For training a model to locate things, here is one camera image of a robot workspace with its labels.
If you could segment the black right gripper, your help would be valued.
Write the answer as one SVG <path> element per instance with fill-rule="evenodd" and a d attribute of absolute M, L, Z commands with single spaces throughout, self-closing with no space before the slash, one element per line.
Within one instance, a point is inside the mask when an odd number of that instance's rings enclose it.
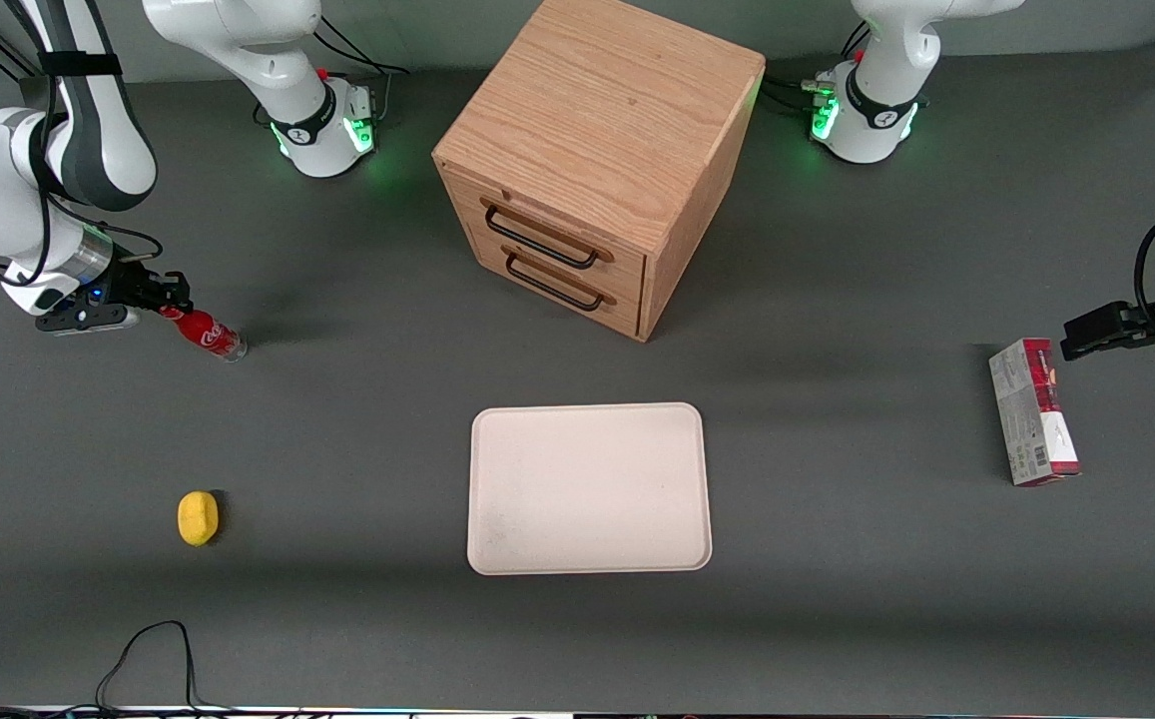
<path fill-rule="evenodd" d="M 118 305 L 152 310 L 161 316 L 187 316 L 194 312 L 191 283 L 181 272 L 154 274 L 129 252 L 116 252 L 111 264 L 85 284 L 85 306 Z"/>

